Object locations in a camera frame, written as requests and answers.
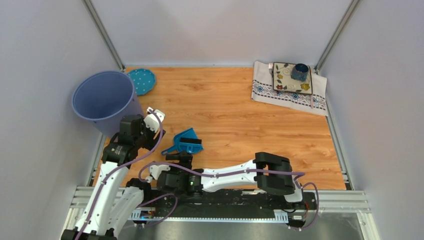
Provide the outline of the square floral plate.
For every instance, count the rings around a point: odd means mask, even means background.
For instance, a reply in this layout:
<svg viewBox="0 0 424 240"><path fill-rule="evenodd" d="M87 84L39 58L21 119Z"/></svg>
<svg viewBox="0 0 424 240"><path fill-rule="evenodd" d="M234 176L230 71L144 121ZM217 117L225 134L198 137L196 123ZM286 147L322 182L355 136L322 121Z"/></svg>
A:
<svg viewBox="0 0 424 240"><path fill-rule="evenodd" d="M309 67L307 80L302 82L291 78L291 72L297 63L274 62L272 64L271 79L273 89L280 92L311 95L313 93L312 71Z"/></svg>

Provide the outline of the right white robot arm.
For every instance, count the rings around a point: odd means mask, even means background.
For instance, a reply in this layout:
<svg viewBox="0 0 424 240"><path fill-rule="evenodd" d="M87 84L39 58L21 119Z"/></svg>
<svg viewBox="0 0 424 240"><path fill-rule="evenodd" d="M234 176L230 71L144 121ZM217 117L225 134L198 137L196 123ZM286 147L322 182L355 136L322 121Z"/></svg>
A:
<svg viewBox="0 0 424 240"><path fill-rule="evenodd" d="M158 164L148 167L160 191L180 197L202 196L219 190L240 186L256 186L270 195L282 196L286 205L299 209L305 203L298 179L287 157L257 152L254 159L224 168L191 169L181 163Z"/></svg>

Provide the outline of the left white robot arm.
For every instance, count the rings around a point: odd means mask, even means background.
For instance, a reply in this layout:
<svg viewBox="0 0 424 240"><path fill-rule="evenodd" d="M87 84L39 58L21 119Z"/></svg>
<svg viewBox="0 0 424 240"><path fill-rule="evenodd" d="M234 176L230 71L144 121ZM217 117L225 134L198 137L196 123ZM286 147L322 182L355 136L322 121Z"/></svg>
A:
<svg viewBox="0 0 424 240"><path fill-rule="evenodd" d="M152 154L165 135L165 114L149 109L145 116L126 115L119 131L103 149L99 176L90 199L72 229L65 229L62 240L116 240L133 210L148 207L153 201L149 183L131 179L119 201L116 195L131 165L140 161L139 149Z"/></svg>

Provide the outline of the blue hand brush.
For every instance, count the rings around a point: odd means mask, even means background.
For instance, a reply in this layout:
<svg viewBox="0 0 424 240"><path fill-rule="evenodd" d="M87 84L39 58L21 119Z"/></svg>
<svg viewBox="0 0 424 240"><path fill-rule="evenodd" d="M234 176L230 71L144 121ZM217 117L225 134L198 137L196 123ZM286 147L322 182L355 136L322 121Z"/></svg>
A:
<svg viewBox="0 0 424 240"><path fill-rule="evenodd" d="M181 146L201 146L202 145L202 140L201 139L198 139L198 138L182 137L179 140L179 144Z"/></svg>

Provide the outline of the teal polka dot plate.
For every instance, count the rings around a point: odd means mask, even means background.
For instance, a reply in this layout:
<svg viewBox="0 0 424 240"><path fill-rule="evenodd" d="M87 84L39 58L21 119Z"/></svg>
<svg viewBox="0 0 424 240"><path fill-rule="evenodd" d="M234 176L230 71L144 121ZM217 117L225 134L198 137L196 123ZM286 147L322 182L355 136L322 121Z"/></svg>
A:
<svg viewBox="0 0 424 240"><path fill-rule="evenodd" d="M137 96L144 96L149 93L156 85L155 74L145 68L133 69L127 73L135 86Z"/></svg>

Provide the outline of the white patterned cloth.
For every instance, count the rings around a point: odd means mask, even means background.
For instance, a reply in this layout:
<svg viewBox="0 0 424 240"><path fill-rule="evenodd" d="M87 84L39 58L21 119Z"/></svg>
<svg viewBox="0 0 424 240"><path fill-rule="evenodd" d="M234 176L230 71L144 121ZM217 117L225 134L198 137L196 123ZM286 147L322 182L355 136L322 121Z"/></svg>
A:
<svg viewBox="0 0 424 240"><path fill-rule="evenodd" d="M327 117L326 86L327 78L313 73L311 95L275 90L272 86L269 65L255 61L253 65L251 99L256 102Z"/></svg>

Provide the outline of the lavender plastic waste bin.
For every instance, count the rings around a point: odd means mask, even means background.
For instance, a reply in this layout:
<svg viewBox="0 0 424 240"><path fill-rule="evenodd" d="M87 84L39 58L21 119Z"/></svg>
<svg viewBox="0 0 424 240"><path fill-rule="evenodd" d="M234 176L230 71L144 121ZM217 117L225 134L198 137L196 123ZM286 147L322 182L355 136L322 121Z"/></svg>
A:
<svg viewBox="0 0 424 240"><path fill-rule="evenodd" d="M75 89L71 106L107 138L119 132L124 116L143 115L133 80L120 71L102 71L85 79Z"/></svg>

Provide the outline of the dark blue mug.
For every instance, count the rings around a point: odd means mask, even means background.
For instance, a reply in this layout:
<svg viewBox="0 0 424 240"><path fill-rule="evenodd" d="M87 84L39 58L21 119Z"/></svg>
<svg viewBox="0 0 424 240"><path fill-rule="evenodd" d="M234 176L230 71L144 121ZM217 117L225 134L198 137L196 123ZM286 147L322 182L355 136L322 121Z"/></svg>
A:
<svg viewBox="0 0 424 240"><path fill-rule="evenodd" d="M297 63L291 70L291 78L297 81L305 82L310 72L309 66L303 63Z"/></svg>

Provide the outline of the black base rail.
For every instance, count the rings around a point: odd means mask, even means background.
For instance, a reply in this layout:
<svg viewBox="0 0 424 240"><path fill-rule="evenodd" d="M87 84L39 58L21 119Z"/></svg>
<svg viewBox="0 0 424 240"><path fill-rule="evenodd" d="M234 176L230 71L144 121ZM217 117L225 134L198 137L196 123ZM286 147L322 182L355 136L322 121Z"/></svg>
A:
<svg viewBox="0 0 424 240"><path fill-rule="evenodd" d="M204 193L169 193L154 189L143 200L141 213L130 215L137 224L158 221L168 216L180 219L266 219L275 210L289 213L316 210L316 194L306 192L302 200L288 202L282 195L253 189L221 189Z"/></svg>

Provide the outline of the blue plastic dustpan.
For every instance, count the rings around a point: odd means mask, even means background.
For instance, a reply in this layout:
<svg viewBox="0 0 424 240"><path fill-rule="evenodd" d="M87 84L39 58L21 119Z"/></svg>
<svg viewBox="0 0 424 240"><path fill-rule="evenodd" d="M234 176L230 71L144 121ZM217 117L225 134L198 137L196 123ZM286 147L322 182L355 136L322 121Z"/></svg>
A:
<svg viewBox="0 0 424 240"><path fill-rule="evenodd" d="M164 156L174 151L178 153L186 151L189 154L197 154L203 150L202 140L198 138L193 128L189 128L176 134L173 138L173 145L163 150L161 155Z"/></svg>

